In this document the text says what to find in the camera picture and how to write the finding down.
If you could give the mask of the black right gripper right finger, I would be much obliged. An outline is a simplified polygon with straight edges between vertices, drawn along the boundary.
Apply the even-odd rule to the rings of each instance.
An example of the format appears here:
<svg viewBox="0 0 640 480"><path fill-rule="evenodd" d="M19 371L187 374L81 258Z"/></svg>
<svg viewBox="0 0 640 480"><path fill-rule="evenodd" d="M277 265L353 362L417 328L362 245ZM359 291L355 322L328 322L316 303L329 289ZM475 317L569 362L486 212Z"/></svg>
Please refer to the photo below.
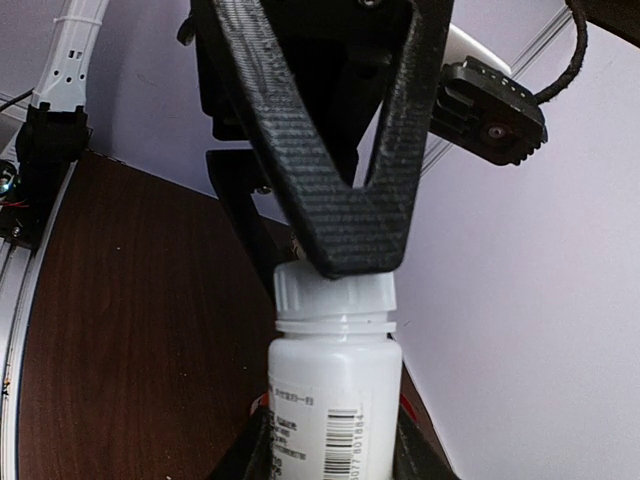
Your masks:
<svg viewBox="0 0 640 480"><path fill-rule="evenodd" d="M395 480L458 480L408 414L399 414L393 457Z"/></svg>

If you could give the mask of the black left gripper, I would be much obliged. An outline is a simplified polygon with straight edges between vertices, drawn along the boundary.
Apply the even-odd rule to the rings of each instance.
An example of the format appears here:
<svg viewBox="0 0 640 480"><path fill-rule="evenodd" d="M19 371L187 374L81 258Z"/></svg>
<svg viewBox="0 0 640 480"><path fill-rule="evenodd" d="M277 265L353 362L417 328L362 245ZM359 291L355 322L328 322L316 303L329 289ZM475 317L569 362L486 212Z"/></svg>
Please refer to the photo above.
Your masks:
<svg viewBox="0 0 640 480"><path fill-rule="evenodd" d="M193 8L209 180L267 295L294 259L253 195L269 190L328 278L402 262L453 5L213 1L209 54Z"/></svg>

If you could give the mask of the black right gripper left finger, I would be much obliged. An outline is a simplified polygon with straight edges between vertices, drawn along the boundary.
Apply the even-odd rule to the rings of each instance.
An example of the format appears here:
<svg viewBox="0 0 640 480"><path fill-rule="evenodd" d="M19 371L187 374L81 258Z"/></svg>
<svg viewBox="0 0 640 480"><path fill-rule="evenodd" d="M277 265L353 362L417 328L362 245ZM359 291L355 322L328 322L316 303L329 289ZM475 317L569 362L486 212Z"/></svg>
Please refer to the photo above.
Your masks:
<svg viewBox="0 0 640 480"><path fill-rule="evenodd" d="M268 409L257 409L229 447L210 480L267 480L271 475L271 433Z"/></svg>

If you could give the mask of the white pill bottle cap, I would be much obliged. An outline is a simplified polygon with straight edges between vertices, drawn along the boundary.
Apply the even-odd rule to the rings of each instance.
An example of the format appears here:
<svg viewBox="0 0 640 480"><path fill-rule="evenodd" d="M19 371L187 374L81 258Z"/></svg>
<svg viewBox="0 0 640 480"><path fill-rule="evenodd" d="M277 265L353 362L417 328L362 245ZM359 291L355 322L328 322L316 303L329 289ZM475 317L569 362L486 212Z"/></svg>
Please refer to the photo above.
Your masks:
<svg viewBox="0 0 640 480"><path fill-rule="evenodd" d="M397 308L393 273L328 279L306 261L279 265L273 275L278 318L314 318L368 315Z"/></svg>

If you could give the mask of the small white pill bottle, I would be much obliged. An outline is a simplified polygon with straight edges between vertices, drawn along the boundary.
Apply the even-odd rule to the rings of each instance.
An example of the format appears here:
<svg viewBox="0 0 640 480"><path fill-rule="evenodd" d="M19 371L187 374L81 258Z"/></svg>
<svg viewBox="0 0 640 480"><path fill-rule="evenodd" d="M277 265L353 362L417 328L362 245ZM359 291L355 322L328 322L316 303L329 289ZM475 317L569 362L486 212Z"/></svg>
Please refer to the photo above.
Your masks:
<svg viewBox="0 0 640 480"><path fill-rule="evenodd" d="M389 479L402 352L384 314L279 320L268 351L273 479Z"/></svg>

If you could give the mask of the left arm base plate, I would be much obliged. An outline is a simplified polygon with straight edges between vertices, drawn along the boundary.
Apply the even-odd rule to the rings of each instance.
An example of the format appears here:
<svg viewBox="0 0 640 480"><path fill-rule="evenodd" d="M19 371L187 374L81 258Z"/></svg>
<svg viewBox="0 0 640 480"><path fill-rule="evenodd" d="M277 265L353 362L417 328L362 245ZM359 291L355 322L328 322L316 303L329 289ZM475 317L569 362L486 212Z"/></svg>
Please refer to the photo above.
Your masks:
<svg viewBox="0 0 640 480"><path fill-rule="evenodd" d="M39 249L53 199L29 193L17 164L1 159L1 238L31 251Z"/></svg>

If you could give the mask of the aluminium front rail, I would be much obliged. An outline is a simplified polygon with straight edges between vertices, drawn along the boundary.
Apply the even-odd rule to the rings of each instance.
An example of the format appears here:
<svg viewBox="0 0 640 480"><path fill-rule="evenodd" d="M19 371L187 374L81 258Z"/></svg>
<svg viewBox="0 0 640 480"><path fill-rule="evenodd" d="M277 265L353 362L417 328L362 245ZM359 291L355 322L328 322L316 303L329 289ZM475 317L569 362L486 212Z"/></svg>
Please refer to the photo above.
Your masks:
<svg viewBox="0 0 640 480"><path fill-rule="evenodd" d="M76 169L71 165L62 181L43 232L32 251L1 242L1 478L19 477L19 407L22 369L29 321L40 271L65 193Z"/></svg>

